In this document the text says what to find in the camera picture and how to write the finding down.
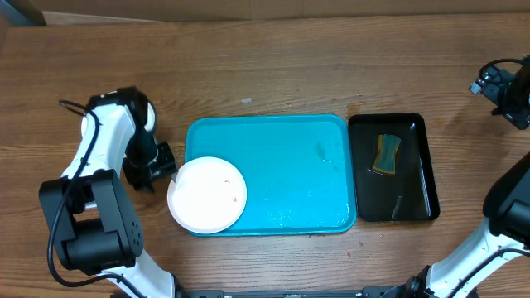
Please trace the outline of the pink plate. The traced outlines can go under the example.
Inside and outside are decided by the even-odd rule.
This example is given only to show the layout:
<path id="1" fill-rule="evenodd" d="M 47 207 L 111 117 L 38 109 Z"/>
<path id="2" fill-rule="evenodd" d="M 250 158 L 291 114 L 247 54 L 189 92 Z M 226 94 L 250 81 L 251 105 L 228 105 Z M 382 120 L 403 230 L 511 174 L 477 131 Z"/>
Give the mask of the pink plate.
<path id="1" fill-rule="evenodd" d="M 232 226 L 247 203 L 247 186 L 231 163 L 217 157 L 186 162 L 171 181 L 167 204 L 173 219 L 186 230 L 213 234 Z"/>

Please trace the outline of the white plate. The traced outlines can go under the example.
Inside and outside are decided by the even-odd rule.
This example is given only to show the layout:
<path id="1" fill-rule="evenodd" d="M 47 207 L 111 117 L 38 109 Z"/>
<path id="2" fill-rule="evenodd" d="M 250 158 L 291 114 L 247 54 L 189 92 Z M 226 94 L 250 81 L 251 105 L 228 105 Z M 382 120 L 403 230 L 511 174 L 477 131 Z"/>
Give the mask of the white plate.
<path id="1" fill-rule="evenodd" d="M 81 126 L 80 126 L 80 133 L 82 137 L 84 136 L 87 127 L 88 127 L 88 119 L 87 117 L 83 117 Z M 154 107 L 154 104 L 151 101 L 149 101 L 147 105 L 147 122 L 144 125 L 144 128 L 148 132 L 155 132 L 157 129 L 157 111 Z"/>

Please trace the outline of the green yellow sponge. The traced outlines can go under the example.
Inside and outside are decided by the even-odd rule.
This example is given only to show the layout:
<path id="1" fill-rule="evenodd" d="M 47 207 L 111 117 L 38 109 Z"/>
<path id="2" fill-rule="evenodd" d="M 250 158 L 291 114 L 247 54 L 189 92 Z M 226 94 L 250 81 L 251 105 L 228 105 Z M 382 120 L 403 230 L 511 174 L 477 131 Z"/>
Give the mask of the green yellow sponge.
<path id="1" fill-rule="evenodd" d="M 378 135 L 376 154 L 370 170 L 380 175 L 395 176 L 400 145 L 400 137 L 391 134 Z"/>

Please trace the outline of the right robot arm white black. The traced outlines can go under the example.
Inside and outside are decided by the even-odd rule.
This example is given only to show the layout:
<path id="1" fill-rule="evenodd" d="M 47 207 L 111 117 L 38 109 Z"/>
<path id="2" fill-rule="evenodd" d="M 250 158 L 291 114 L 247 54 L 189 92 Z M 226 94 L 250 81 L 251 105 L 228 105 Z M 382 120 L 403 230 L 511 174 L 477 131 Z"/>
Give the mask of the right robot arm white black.
<path id="1" fill-rule="evenodd" d="M 516 128 L 529 128 L 529 56 L 490 61 L 470 86 Z M 382 297 L 476 297 L 476 287 L 516 257 L 529 256 L 529 155 L 498 179 L 483 204 L 484 219 L 448 257 Z"/>

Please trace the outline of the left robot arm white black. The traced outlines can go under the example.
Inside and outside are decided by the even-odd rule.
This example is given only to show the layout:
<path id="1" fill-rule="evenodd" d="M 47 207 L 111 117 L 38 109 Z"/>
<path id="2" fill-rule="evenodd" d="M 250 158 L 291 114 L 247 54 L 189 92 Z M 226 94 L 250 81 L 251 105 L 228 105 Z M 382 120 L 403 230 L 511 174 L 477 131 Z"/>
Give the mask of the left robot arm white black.
<path id="1" fill-rule="evenodd" d="M 127 297 L 183 297 L 186 292 L 144 248 L 142 224 L 123 187 L 153 192 L 153 181 L 177 172 L 166 142 L 155 138 L 157 112 L 136 87 L 60 105 L 82 117 L 82 141 L 57 180 L 41 184 L 50 230 L 46 258 L 63 286 L 109 280 Z"/>

